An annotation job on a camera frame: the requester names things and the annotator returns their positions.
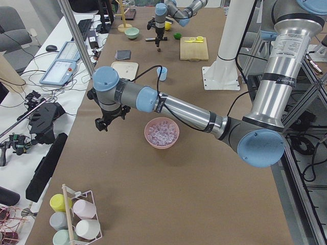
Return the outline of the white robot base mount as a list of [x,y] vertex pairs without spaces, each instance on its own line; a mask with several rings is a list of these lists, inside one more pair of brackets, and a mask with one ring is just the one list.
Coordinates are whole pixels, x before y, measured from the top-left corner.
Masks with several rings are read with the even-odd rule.
[[202,68],[205,90],[240,90],[237,53],[254,7],[254,0],[230,2],[217,58],[211,66]]

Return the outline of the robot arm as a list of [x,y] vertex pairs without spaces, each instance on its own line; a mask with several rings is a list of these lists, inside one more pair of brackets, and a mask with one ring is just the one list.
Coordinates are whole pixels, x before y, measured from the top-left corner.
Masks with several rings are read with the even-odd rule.
[[311,39],[322,31],[325,21],[326,1],[264,1],[263,33],[273,38],[274,45],[252,108],[240,120],[218,116],[135,80],[120,78],[114,68],[102,66],[93,73],[93,87],[87,92],[102,111],[96,127],[107,130],[114,119],[125,117],[131,108],[163,113],[194,130],[213,134],[252,166],[273,165],[285,148],[282,114]]
[[160,42],[164,38],[166,17],[169,16],[177,21],[182,27],[185,27],[190,19],[197,14],[197,12],[207,5],[206,0],[194,0],[190,5],[180,10],[176,1],[165,1],[158,3],[155,6],[155,15],[147,24],[147,30],[152,27],[155,28],[155,45],[159,47]]

